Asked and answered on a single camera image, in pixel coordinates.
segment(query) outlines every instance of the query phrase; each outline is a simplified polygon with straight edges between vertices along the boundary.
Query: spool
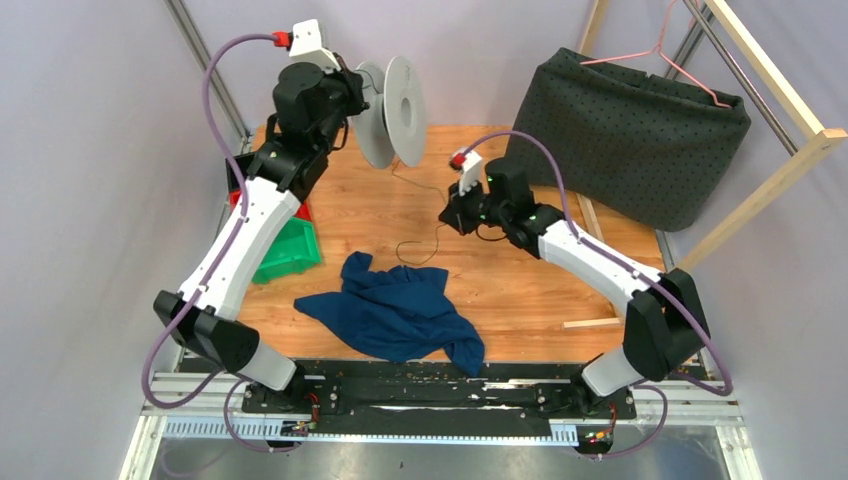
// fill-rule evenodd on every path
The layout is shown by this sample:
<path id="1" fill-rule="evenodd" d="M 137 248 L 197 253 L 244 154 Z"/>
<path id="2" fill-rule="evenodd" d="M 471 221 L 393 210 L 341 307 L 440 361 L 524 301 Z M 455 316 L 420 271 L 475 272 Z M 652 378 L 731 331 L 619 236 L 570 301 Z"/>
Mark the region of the spool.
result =
<path id="1" fill-rule="evenodd" d="M 427 144 L 427 110 L 409 60 L 393 58 L 385 74 L 372 62 L 363 62 L 356 70 L 362 74 L 363 96 L 371 105 L 351 118 L 365 159 L 374 168 L 388 167 L 395 155 L 405 165 L 418 165 Z"/>

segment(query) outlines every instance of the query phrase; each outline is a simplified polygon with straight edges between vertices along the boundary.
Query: cable connector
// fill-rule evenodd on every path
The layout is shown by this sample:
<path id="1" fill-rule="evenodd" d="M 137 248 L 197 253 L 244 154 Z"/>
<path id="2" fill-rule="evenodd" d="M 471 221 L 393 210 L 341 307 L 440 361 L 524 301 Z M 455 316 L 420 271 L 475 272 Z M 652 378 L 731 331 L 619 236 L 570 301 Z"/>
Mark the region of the cable connector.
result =
<path id="1" fill-rule="evenodd" d="M 465 163 L 465 155 L 462 152 L 454 155 L 448 163 L 450 167 L 456 171 L 462 170 L 462 164 Z"/>
<path id="2" fill-rule="evenodd" d="M 282 48 L 285 48 L 286 50 L 291 50 L 291 42 L 292 42 L 292 34 L 291 33 L 279 31 L 279 32 L 273 32 L 273 33 L 271 33 L 271 35 L 277 37 L 277 39 L 274 40 L 274 46 L 275 47 L 282 47 Z"/>

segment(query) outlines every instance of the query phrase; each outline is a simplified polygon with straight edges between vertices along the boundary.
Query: green plastic crate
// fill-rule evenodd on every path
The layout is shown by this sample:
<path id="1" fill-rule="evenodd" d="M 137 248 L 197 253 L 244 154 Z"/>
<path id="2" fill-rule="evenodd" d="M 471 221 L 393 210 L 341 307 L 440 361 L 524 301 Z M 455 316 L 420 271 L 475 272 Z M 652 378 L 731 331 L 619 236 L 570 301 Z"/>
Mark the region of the green plastic crate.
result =
<path id="1" fill-rule="evenodd" d="M 292 217 L 277 234 L 274 243 L 253 275 L 253 283 L 268 283 L 321 263 L 321 251 L 312 222 Z"/>

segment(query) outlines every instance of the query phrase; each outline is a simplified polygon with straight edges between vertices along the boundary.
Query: dark green bag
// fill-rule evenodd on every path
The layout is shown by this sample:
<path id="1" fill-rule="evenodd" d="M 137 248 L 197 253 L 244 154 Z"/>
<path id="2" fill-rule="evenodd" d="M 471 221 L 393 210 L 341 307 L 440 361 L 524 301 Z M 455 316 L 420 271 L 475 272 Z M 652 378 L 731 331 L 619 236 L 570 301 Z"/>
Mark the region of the dark green bag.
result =
<path id="1" fill-rule="evenodd" d="M 565 186 L 667 231 L 695 221 L 751 125 L 742 99 L 561 48 L 536 69 L 515 129 L 542 141 Z M 511 137 L 506 156 L 530 183 L 555 185 L 533 145 Z"/>

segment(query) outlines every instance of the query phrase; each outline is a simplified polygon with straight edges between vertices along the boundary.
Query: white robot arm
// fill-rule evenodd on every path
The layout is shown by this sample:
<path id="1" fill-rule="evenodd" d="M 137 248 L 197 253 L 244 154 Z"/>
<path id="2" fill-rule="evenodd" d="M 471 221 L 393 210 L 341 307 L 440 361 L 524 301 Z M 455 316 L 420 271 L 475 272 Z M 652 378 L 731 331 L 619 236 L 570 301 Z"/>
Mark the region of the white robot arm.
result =
<path id="1" fill-rule="evenodd" d="M 478 182 L 483 159 L 475 152 L 454 154 L 450 166 L 460 173 L 449 190 L 449 202 L 439 219 L 460 234 L 480 225 L 500 227 L 510 243 L 536 258 L 575 274 L 626 312 L 625 335 L 617 347 L 583 366 L 572 378 L 571 404 L 590 411 L 616 391 L 642 379 L 660 381 L 704 345 L 676 308 L 653 291 L 645 278 L 661 285 L 687 307 L 707 330 L 692 278 L 682 270 L 662 273 L 642 265 L 591 238 L 569 224 L 563 212 L 535 202 L 523 168 L 512 159 L 485 165 L 489 192 Z M 645 277 L 632 275 L 627 265 Z"/>
<path id="2" fill-rule="evenodd" d="M 169 325 L 199 292 L 173 331 L 174 339 L 227 372 L 279 392 L 285 403 L 302 400 L 292 388 L 298 380 L 297 365 L 236 317 L 250 279 L 274 238 L 326 170 L 341 129 L 347 138 L 347 117 L 369 105 L 363 98 L 362 77 L 326 49 L 316 20 L 295 25 L 288 39 L 280 37 L 280 43 L 289 45 L 293 63 L 280 73 L 273 91 L 277 113 L 269 123 L 279 125 L 282 133 L 273 128 L 266 132 L 266 142 L 247 169 L 246 196 L 242 195 L 197 269 L 179 291 L 161 291 L 154 310 Z M 241 202 L 246 197 L 249 204 L 242 215 Z M 234 229 L 239 229 L 238 234 L 231 239 Z M 222 251 L 226 253 L 214 275 L 205 278 Z"/>
<path id="3" fill-rule="evenodd" d="M 242 215 L 242 196 L 210 252 L 179 291 L 163 290 L 154 302 L 161 321 L 170 325 L 197 296 L 172 336 L 222 369 L 263 385 L 278 406 L 302 402 L 303 374 L 298 373 L 295 362 L 262 342 L 256 330 L 236 317 L 271 242 L 326 170 L 337 134 L 348 128 L 347 117 L 369 108 L 363 98 L 363 78 L 326 49 L 317 21 L 295 25 L 289 40 L 294 63 L 279 76 L 273 91 L 277 113 L 269 119 L 282 133 L 269 129 L 266 142 L 247 168 L 249 204 L 245 213 Z M 623 345 L 587 363 L 572 378 L 570 395 L 575 408 L 588 412 L 643 378 L 661 380 L 703 347 L 675 309 L 666 309 L 659 295 L 612 259 L 663 284 L 706 329 L 694 283 L 685 272 L 663 274 L 606 245 L 599 246 L 601 253 L 588 248 L 581 241 L 585 232 L 567 224 L 562 212 L 535 203 L 524 172 L 515 162 L 496 159 L 486 164 L 489 193 L 484 193 L 479 183 L 483 170 L 479 155 L 457 155 L 451 166 L 461 176 L 449 189 L 450 201 L 440 220 L 463 235 L 481 224 L 499 226 L 513 245 L 574 273 L 619 311 L 627 312 Z M 231 240 L 237 228 L 238 234 Z M 214 275 L 205 279 L 224 250 Z"/>

